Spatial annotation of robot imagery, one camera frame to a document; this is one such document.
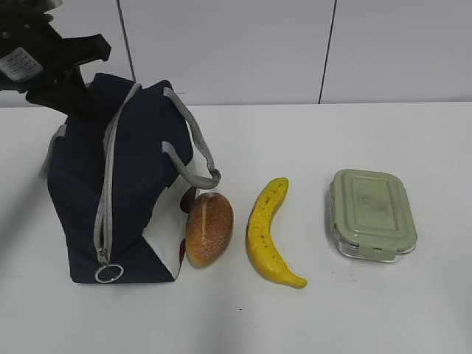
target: toy banana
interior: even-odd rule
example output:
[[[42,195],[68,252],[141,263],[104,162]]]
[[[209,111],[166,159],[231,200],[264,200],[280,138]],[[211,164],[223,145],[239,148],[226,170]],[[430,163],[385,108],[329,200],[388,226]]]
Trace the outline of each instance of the toy banana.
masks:
[[[271,222],[285,200],[288,179],[270,181],[256,200],[246,230],[246,251],[254,268],[267,280],[304,288],[307,281],[288,269],[271,237]]]

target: bag handle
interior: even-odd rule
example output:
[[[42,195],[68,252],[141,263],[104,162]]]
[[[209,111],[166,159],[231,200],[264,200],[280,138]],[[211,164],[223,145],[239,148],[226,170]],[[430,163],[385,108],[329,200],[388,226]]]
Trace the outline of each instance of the bag handle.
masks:
[[[193,143],[195,144],[195,147],[198,149],[198,151],[200,151],[200,153],[206,159],[206,168],[208,169],[211,178],[197,176],[190,173],[185,167],[185,164],[178,157],[176,149],[169,142],[162,142],[162,152],[166,153],[170,157],[170,160],[172,163],[174,163],[177,171],[191,186],[201,190],[210,190],[215,188],[220,183],[221,173],[215,167],[215,161],[213,160],[212,153],[205,142],[195,117],[171,88],[164,87],[164,96],[170,98],[174,106],[177,108],[177,111],[189,124]]]

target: bread roll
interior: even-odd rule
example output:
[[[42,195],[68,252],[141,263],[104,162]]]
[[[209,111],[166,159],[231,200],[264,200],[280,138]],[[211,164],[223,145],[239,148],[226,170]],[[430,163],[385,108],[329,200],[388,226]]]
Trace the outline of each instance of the bread roll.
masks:
[[[204,193],[193,204],[187,220],[185,249],[190,263],[206,267],[223,253],[231,240],[233,209],[219,193]]]

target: green lid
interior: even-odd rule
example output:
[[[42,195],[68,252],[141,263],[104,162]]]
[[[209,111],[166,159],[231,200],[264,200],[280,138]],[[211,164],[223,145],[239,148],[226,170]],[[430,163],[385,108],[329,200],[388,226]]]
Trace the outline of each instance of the green lid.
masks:
[[[337,172],[332,188],[333,228],[340,241],[368,260],[393,260],[412,250],[417,233],[405,187],[388,173]]]

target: zipper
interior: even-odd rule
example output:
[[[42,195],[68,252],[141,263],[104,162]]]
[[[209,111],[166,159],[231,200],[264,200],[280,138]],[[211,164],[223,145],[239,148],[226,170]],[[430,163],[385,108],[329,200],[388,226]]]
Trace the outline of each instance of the zipper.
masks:
[[[97,216],[94,225],[94,246],[97,252],[97,260],[101,266],[95,272],[95,280],[101,283],[114,282],[118,280],[125,271],[119,264],[111,263],[111,247],[113,245],[113,204],[112,204],[112,182],[114,168],[114,148],[117,138],[117,126],[119,116],[126,103],[140,90],[141,85],[135,83],[129,91],[123,104],[106,128],[103,147],[105,151],[105,173],[103,178],[102,195],[97,208]],[[116,276],[103,279],[100,274],[107,268],[118,268]]]

